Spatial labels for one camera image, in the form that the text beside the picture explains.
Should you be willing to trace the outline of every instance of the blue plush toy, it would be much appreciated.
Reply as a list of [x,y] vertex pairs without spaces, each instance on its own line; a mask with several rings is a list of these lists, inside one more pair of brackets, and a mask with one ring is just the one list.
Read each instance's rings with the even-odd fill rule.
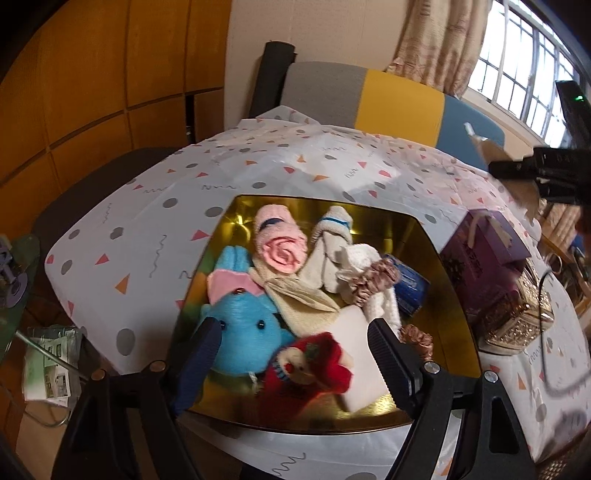
[[265,371],[273,354],[294,336],[279,325],[277,308],[248,275],[251,257],[244,247],[225,247],[207,278],[212,304],[201,307],[200,322],[222,324],[222,344],[213,369],[226,375]]

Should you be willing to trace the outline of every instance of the floral curtain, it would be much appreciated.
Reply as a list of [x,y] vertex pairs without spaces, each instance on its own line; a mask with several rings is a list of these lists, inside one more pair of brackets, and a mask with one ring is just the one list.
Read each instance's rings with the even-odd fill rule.
[[461,97],[480,55],[492,0],[414,0],[387,72]]

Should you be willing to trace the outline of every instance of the pink rolled towel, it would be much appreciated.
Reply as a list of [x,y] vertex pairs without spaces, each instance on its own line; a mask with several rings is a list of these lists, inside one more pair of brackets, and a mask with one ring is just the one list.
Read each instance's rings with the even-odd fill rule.
[[255,217],[256,252],[281,273],[295,273],[308,252],[307,238],[284,205],[265,205]]

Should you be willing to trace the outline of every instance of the metal bolt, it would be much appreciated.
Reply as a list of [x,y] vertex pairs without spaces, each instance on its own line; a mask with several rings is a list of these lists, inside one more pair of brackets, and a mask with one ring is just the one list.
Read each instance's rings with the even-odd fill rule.
[[152,371],[154,373],[163,372],[165,368],[166,368],[166,363],[163,362],[162,360],[156,360],[155,362],[152,362],[150,364],[150,371]]
[[98,370],[95,370],[94,372],[92,372],[92,375],[90,377],[95,382],[99,382],[99,381],[103,380],[105,375],[106,375],[106,372],[102,368],[99,368]]
[[490,370],[487,370],[486,372],[484,372],[484,378],[487,382],[495,383],[497,380],[499,380],[499,375]]
[[424,366],[425,370],[430,374],[438,374],[441,370],[441,367],[437,365],[435,362],[427,362]]

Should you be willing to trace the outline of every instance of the red christmas sock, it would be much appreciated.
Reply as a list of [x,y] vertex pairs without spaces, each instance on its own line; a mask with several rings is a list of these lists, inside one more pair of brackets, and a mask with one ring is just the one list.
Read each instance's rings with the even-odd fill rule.
[[302,338],[277,353],[258,395],[259,418],[281,427],[321,393],[344,393],[352,373],[349,357],[328,333]]

